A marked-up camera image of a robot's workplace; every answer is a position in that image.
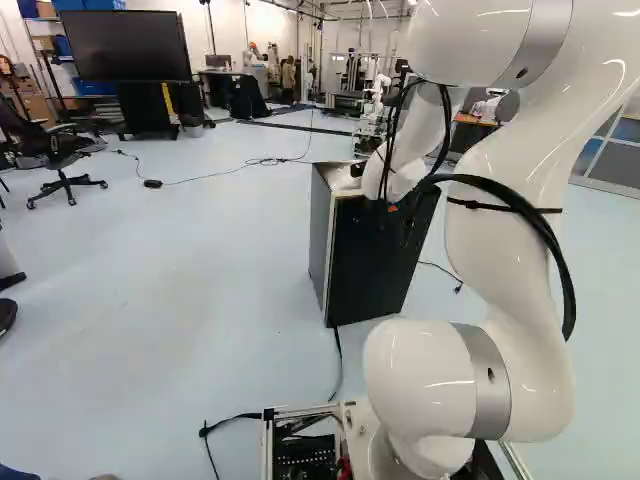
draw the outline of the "white robotic arm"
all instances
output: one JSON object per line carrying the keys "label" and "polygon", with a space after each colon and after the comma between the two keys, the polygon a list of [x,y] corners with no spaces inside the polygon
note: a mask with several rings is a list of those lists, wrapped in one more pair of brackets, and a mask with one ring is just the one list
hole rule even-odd
{"label": "white robotic arm", "polygon": [[[520,89],[516,118],[467,152],[455,173],[500,182],[538,208],[561,208],[584,144],[638,87],[639,37],[640,0],[424,0],[411,20],[408,59],[427,80],[456,87],[453,112],[465,87]],[[417,88],[396,141],[391,201],[426,175],[423,155],[442,138],[437,88]],[[363,177],[369,198],[378,198],[381,171],[374,153]],[[461,184],[448,195],[503,205]],[[446,248],[487,302],[486,321],[384,322],[364,358],[372,407],[397,456],[423,478],[457,471],[474,438],[553,438],[575,402],[547,251],[531,227],[512,213],[449,203]]]}

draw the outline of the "glass panel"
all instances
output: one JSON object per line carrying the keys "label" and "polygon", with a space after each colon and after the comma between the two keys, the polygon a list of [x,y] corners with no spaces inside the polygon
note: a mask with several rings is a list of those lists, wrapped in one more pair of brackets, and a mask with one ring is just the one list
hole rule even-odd
{"label": "glass panel", "polygon": [[604,137],[607,135],[607,132],[609,131],[609,129],[611,128],[611,125],[613,125],[613,122],[616,119],[616,115],[618,115],[618,112],[614,113],[613,115],[611,115],[609,117],[609,120],[607,120],[604,125],[602,125],[598,131],[594,134],[596,137]]}
{"label": "glass panel", "polygon": [[595,140],[595,139],[591,139],[587,142],[587,144],[584,147],[584,150],[582,150],[582,153],[578,156],[578,159],[576,160],[576,164],[573,167],[573,174],[574,175],[584,175],[587,171],[587,169],[589,168],[589,165],[591,165],[591,161],[593,160],[593,157],[595,157],[596,153],[598,153],[598,150],[600,149],[600,146],[602,145],[602,140]]}
{"label": "glass panel", "polygon": [[612,138],[640,143],[640,121],[621,118],[616,126]]}
{"label": "glass panel", "polygon": [[589,178],[640,188],[640,147],[608,143]]}

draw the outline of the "black cable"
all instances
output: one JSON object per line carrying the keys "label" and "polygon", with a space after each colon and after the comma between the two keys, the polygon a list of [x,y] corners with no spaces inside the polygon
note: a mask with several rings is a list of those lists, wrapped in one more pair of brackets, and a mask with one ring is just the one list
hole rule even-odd
{"label": "black cable", "polygon": [[[334,334],[334,338],[335,338],[335,342],[336,342],[336,349],[338,350],[338,357],[339,357],[339,364],[338,364],[338,378],[336,380],[336,385],[333,389],[333,392],[331,394],[331,396],[329,397],[328,402],[332,402],[336,396],[338,395],[338,393],[340,392],[340,389],[342,388],[342,383],[344,381],[344,360],[343,360],[343,354],[342,354],[342,342],[340,341],[340,333],[338,332],[338,328],[337,327],[332,327],[333,328],[333,334]],[[324,420],[327,417],[334,417],[338,423],[342,423],[342,421],[336,417],[333,414],[323,414],[323,415],[317,415],[311,418],[306,418],[304,420],[297,420],[295,421],[292,425],[290,425],[290,428],[288,428],[285,432],[285,436],[292,436],[295,435],[297,432],[301,431],[301,430],[305,430],[307,428],[309,428],[310,426],[314,425],[315,423]],[[198,436],[200,438],[202,438],[204,440],[204,445],[205,448],[207,450],[207,456],[209,457],[209,462],[211,463],[211,468],[213,468],[213,472],[216,475],[216,479],[220,480],[220,475],[218,475],[218,469],[216,468],[216,464],[213,460],[213,454],[211,453],[211,448],[209,446],[209,440],[208,440],[208,436],[213,433],[216,429],[218,429],[219,427],[232,422],[234,420],[240,420],[240,419],[251,419],[251,420],[261,420],[262,419],[262,414],[260,413],[255,413],[255,412],[249,412],[249,413],[241,413],[239,415],[236,415],[234,417],[229,417],[229,418],[225,418],[224,420],[220,420],[219,422],[208,426],[207,425],[207,421],[205,420],[204,422],[204,426],[198,431]]]}
{"label": "black cable", "polygon": [[384,199],[387,199],[389,172],[391,171],[391,161],[393,159],[393,149],[395,148],[395,139],[396,134],[398,133],[398,124],[400,123],[402,105],[413,87],[426,82],[426,80],[419,78],[415,82],[407,84],[402,90],[400,90],[396,104],[389,109],[389,113],[387,115],[386,154],[384,166],[382,168],[382,176],[380,177],[380,185],[378,186],[378,198],[381,198],[384,192]]}
{"label": "black cable", "polygon": [[449,90],[445,85],[438,85],[440,90],[440,98],[442,100],[442,110],[444,113],[444,140],[442,142],[442,148],[438,154],[438,158],[431,167],[429,175],[436,173],[449,154],[449,147],[451,146],[451,117],[453,116],[453,107],[451,106],[451,97],[449,96]]}
{"label": "black cable", "polygon": [[[421,82],[414,82],[411,84],[417,85]],[[402,94],[400,95],[400,101],[395,106],[398,110],[402,108],[402,104],[404,103],[404,98],[406,96],[405,90],[409,88],[409,85],[403,89]],[[560,244],[558,239],[553,232],[553,229],[547,222],[547,220],[542,216],[542,213],[539,209],[536,209],[529,201],[520,195],[515,190],[503,185],[494,180],[490,180],[488,178],[479,177],[475,175],[456,175],[456,174],[436,174],[438,169],[444,163],[446,156],[449,151],[449,146],[451,143],[451,117],[452,117],[452,106],[451,106],[451,98],[449,96],[449,92],[447,87],[444,85],[438,85],[440,90],[440,95],[442,99],[442,109],[444,114],[444,123],[445,123],[445,139],[442,144],[442,148],[438,155],[438,159],[434,163],[429,174],[423,178],[416,187],[416,191],[420,193],[421,191],[428,190],[431,186],[445,181],[456,181],[460,183],[464,183],[466,185],[470,185],[472,187],[476,187],[480,190],[483,190],[495,197],[497,197],[502,202],[506,203],[514,213],[520,215],[529,226],[538,234],[540,240],[546,245],[546,247],[551,252],[556,265],[558,267],[558,273],[560,275],[560,281],[562,284],[562,294],[564,300],[564,315],[562,322],[562,334],[564,336],[565,341],[568,341],[573,334],[573,330],[575,328],[576,322],[576,297],[575,297],[575,289],[573,286],[573,281],[571,280],[571,274],[569,272],[569,267],[562,255],[562,249],[560,248]],[[397,125],[395,124],[391,130],[391,136],[387,138],[387,157],[385,158],[385,167],[383,168],[382,177],[380,179],[380,188],[378,190],[378,198],[380,198],[380,193],[382,187],[384,186],[385,193],[385,201],[386,201],[386,190],[387,190],[387,177],[389,175],[388,166],[391,165],[391,158],[393,155],[393,147],[395,144],[395,137],[397,133]]]}
{"label": "black cable", "polygon": [[[252,158],[249,160],[245,160],[245,162],[236,168],[232,168],[231,170],[223,170],[221,172],[213,172],[213,173],[209,173],[206,175],[198,175],[196,177],[190,177],[190,178],[185,178],[183,180],[178,180],[175,182],[162,182],[162,185],[164,186],[175,186],[175,185],[180,185],[183,183],[188,183],[188,182],[192,182],[194,180],[203,180],[205,178],[211,178],[211,177],[219,177],[219,176],[223,176],[223,175],[230,175],[232,173],[236,173],[239,172],[240,170],[244,170],[247,167],[253,167],[256,165],[260,165],[263,167],[274,167],[283,163],[304,163],[304,164],[312,164],[313,162],[306,162],[306,161],[302,161],[303,158],[305,158],[308,154],[309,154],[309,150],[311,149],[311,140],[313,138],[313,117],[314,117],[314,113],[315,113],[315,108],[311,109],[311,121],[309,124],[309,128],[311,129],[311,131],[309,132],[309,138],[307,141],[307,147],[305,148],[304,152],[296,157],[291,157],[291,158],[284,158],[284,157],[264,157],[264,158]],[[117,149],[117,150],[107,150],[108,152],[111,153],[117,153],[118,155],[122,155],[125,157],[129,157],[129,158],[133,158],[134,161],[136,162],[136,177],[138,177],[140,180],[152,180],[150,178],[145,177],[142,172],[141,172],[141,162],[140,162],[140,158],[136,155],[131,155],[128,154],[126,152],[124,152],[121,149]]]}
{"label": "black cable", "polygon": [[440,265],[438,265],[437,263],[433,263],[433,262],[423,262],[422,260],[418,260],[418,263],[420,265],[426,265],[429,267],[435,267],[438,270],[446,273],[447,275],[449,275],[451,278],[453,278],[456,282],[458,282],[458,286],[456,288],[453,289],[453,291],[457,294],[460,293],[460,290],[462,290],[462,287],[464,286],[464,282],[458,278],[457,276],[455,276],[453,273],[451,273],[449,270],[447,270],[446,268],[441,267]]}
{"label": "black cable", "polygon": [[232,422],[234,420],[240,419],[249,419],[249,420],[262,420],[261,413],[241,413],[240,415],[236,415],[235,417],[225,418],[224,420],[220,420],[218,423],[214,425],[207,426],[207,421],[204,421],[204,426],[198,431],[198,436],[204,440],[204,445],[207,449],[207,455],[209,457],[209,462],[211,462],[211,467],[213,468],[213,473],[216,475],[216,479],[220,480],[220,475],[218,475],[218,469],[216,468],[216,463],[213,461],[213,455],[211,454],[211,448],[209,447],[209,440],[207,439],[208,435],[212,433],[217,428]]}
{"label": "black cable", "polygon": [[460,174],[436,174],[423,178],[416,189],[418,191],[429,188],[432,185],[441,182],[454,181],[463,183],[480,190],[483,190],[502,202],[506,203],[514,213],[520,215],[529,226],[536,232],[540,240],[547,246],[553,256],[562,285],[562,294],[564,299],[564,315],[562,322],[562,334],[564,339],[568,341],[573,334],[576,323],[576,296],[573,281],[569,267],[562,255],[562,249],[553,229],[542,216],[542,214],[529,203],[529,201],[515,190],[503,185],[495,180],[491,180],[476,175],[460,175]]}
{"label": "black cable", "polygon": [[338,350],[339,357],[339,365],[338,365],[338,378],[336,380],[336,385],[333,389],[333,393],[329,397],[328,402],[331,403],[338,396],[338,392],[342,388],[342,383],[344,381],[344,359],[342,356],[342,342],[340,341],[340,332],[338,332],[338,327],[332,326],[333,335],[336,340],[336,349]]}

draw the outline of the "large monitor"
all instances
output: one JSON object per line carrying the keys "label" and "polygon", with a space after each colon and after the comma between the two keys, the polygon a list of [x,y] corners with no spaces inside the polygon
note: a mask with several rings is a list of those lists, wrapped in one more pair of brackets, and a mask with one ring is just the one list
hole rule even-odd
{"label": "large monitor", "polygon": [[80,77],[95,81],[187,82],[189,55],[176,12],[62,11]]}

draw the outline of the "metal frame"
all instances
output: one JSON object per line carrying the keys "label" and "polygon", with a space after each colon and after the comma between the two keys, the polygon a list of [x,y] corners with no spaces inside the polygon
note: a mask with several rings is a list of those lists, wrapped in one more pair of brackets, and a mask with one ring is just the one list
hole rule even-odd
{"label": "metal frame", "polygon": [[[277,421],[294,420],[303,417],[313,417],[318,415],[332,415],[340,419],[342,422],[348,421],[346,412],[355,405],[355,402],[339,402],[321,405],[317,407],[309,407],[303,409],[287,409],[286,407],[276,407],[273,409],[273,418],[265,420],[262,427],[262,449],[261,449],[261,479],[273,480],[273,432]],[[342,439],[346,438],[343,432],[341,436],[336,438],[336,447]],[[515,447],[509,442],[497,442],[507,463],[513,470],[518,480],[533,480],[533,476],[529,472],[522,457],[518,454]],[[336,456],[340,454],[339,448],[336,448]]]}
{"label": "metal frame", "polygon": [[282,420],[294,420],[296,418],[314,417],[318,415],[333,415],[342,418],[342,403],[330,403],[319,407],[303,409],[285,409],[277,407],[273,411],[273,419],[265,420],[262,427],[262,480],[273,480],[273,432],[276,422]]}
{"label": "metal frame", "polygon": [[593,156],[593,159],[591,159],[591,162],[589,163],[589,167],[587,168],[585,173],[583,175],[577,175],[574,173],[569,179],[569,183],[571,183],[572,185],[580,186],[580,187],[591,188],[591,189],[599,190],[602,192],[612,193],[614,195],[621,195],[624,197],[635,198],[640,200],[640,189],[638,188],[628,187],[626,185],[618,185],[615,183],[598,180],[596,178],[591,178],[591,173],[593,172],[593,169],[601,160],[601,157],[605,148],[610,143],[618,143],[621,145],[636,147],[638,148],[638,152],[640,153],[640,142],[633,142],[629,140],[619,140],[617,138],[613,138],[613,133],[618,128],[618,125],[620,124],[621,119],[625,118],[625,119],[635,120],[640,122],[640,119],[625,116],[624,112],[628,105],[629,105],[629,102],[626,102],[620,107],[620,109],[616,113],[614,121],[611,123],[611,125],[607,129],[604,136],[594,135],[591,137],[591,139],[601,140],[602,144],[600,145],[600,147],[598,148],[598,151]]}

